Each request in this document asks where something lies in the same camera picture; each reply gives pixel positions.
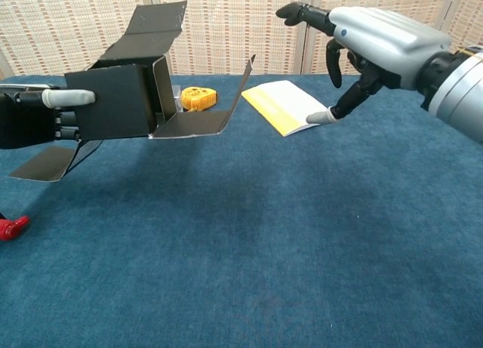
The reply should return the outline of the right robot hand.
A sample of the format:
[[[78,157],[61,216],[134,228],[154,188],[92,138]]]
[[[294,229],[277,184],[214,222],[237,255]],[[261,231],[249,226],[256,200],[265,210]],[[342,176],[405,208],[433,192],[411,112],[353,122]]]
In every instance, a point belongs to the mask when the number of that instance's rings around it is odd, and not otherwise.
[[[341,51],[347,51],[360,74],[335,105],[308,115],[309,124],[338,122],[382,87],[415,91],[431,62],[452,57],[449,35],[394,11],[362,6],[325,10],[290,2],[275,14],[286,26],[306,23],[330,37],[325,63],[335,88],[342,85]]]

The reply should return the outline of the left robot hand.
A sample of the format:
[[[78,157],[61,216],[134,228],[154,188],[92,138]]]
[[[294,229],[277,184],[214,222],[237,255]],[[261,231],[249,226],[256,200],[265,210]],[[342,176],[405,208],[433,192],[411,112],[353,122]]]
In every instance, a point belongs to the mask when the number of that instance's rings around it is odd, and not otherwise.
[[[1,85],[1,148],[19,149],[61,138],[63,111],[96,102],[93,91],[49,84]]]

